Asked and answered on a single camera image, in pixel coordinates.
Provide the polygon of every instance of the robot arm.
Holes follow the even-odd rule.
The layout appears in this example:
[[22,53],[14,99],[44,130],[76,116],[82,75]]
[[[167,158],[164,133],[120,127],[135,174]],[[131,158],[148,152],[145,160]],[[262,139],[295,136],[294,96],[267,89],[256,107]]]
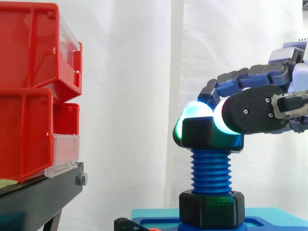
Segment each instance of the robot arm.
[[[308,129],[306,44],[286,43],[272,52],[269,64],[210,80],[198,96],[198,102],[214,111],[206,116],[213,116],[216,126],[228,134],[300,133]],[[220,101],[220,97],[229,98]]]

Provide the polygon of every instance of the blue threaded bolt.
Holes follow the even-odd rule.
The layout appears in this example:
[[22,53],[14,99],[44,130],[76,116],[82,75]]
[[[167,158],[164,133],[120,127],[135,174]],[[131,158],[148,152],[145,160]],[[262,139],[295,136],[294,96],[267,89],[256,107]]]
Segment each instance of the blue threaded bolt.
[[192,150],[192,153],[192,191],[199,194],[230,194],[230,152]]

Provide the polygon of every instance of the red storage drawer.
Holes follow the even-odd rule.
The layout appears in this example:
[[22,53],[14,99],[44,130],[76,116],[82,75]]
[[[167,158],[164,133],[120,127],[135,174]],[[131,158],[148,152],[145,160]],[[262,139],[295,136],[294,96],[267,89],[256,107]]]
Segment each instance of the red storage drawer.
[[52,177],[75,167],[77,104],[53,104],[48,89],[0,89],[0,128],[0,180],[23,182],[46,169]]
[[0,88],[47,88],[64,103],[81,94],[82,45],[56,4],[0,2]]

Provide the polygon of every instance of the blue tray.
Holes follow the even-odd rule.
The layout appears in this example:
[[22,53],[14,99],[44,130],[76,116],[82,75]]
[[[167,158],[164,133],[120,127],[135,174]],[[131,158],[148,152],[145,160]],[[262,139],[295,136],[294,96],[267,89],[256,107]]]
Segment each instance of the blue tray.
[[[246,215],[245,223],[233,231],[308,231],[308,222],[276,208],[248,208]],[[178,209],[136,209],[132,211],[133,221],[148,229],[203,231],[180,223],[178,216]]]

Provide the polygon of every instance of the metal bolt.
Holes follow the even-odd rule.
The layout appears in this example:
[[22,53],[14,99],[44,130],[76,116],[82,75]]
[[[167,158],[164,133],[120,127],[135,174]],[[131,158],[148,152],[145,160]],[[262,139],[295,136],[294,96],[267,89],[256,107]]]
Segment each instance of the metal bolt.
[[79,175],[79,185],[80,186],[85,186],[88,183],[88,175],[87,173],[81,173]]

